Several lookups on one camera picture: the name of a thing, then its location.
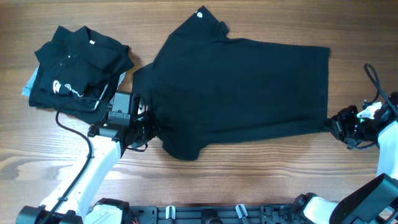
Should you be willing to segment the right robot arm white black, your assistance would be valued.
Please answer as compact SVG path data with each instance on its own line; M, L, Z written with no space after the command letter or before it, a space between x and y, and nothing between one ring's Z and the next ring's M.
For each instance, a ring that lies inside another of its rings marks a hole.
M376 177L340 202L313 193L299 195L290 207L310 223L391 223L397 219L397 103L374 103L363 111L351 105L325 123L350 149L379 148Z

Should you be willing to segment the black t-shirt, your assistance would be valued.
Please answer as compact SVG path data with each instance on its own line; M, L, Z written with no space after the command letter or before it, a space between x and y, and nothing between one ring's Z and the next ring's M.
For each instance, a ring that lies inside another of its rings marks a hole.
M155 116L163 149L193 161L210 144L322 132L330 49L228 32L200 7L134 73L132 91Z

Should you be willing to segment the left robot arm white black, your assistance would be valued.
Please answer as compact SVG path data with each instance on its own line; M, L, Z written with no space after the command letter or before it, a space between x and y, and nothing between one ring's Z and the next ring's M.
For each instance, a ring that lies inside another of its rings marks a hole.
M90 203L125 150L143 152L159 126L139 94L116 92L105 121L90 126L83 139L88 153L38 207L25 206L16 223L137 223L128 202L103 198Z

